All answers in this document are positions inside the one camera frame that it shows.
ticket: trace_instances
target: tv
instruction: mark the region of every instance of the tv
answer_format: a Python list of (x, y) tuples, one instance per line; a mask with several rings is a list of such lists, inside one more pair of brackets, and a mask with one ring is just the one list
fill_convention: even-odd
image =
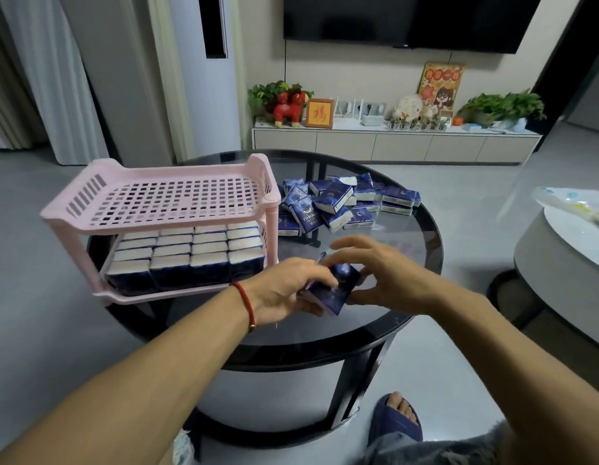
[(284, 38), (514, 54), (541, 0), (284, 0)]

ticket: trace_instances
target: tv stand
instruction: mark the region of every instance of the tv stand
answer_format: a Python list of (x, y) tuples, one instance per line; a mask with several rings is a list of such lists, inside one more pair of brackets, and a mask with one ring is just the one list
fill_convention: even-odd
[(393, 131), (384, 124), (367, 127), (357, 119), (334, 118), (332, 129), (275, 127), (256, 118), (252, 148), (316, 152), (357, 162), (519, 165), (525, 163), (541, 135), (526, 131), (500, 134), (467, 132)]

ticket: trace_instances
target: forearm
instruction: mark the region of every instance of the forearm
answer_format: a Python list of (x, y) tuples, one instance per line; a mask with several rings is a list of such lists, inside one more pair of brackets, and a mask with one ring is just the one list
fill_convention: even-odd
[(226, 289), (71, 393), (0, 465), (157, 465), (248, 324), (239, 292)]
[(543, 351), (486, 298), (455, 290), (431, 313), (512, 429), (554, 463), (599, 463), (599, 393)]

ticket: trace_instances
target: hand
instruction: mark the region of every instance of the hand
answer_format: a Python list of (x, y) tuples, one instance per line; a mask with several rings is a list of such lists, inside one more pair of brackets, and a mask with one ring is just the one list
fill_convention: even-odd
[(377, 285), (355, 290), (349, 305), (381, 305), (408, 315), (431, 314), (453, 292), (464, 291), (454, 283), (417, 265), (396, 249), (364, 235), (341, 238), (331, 247), (340, 250), (324, 259), (327, 267), (334, 264), (363, 264), (363, 276), (373, 274)]
[(330, 287), (338, 286), (338, 280), (328, 268), (302, 258), (284, 260), (241, 281), (252, 304), (257, 326), (276, 323), (295, 311), (322, 316), (323, 310), (318, 305), (296, 296), (297, 291), (303, 289), (309, 280), (318, 280)]

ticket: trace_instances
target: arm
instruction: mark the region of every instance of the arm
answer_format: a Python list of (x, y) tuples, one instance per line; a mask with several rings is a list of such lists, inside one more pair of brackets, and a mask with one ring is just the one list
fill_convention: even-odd
[(377, 280), (375, 288), (352, 293), (350, 303), (435, 319), (480, 376), (526, 451), (541, 451), (551, 463), (599, 464), (599, 393), (514, 328), (485, 297), (367, 237), (344, 238), (332, 248), (341, 250), (323, 264), (363, 264), (363, 273)]
[[(242, 281), (257, 325), (298, 309), (321, 314), (295, 299), (310, 279), (338, 284), (325, 267), (300, 258)], [(223, 290), (71, 393), (0, 453), (0, 465), (157, 465), (248, 325), (238, 290)]]

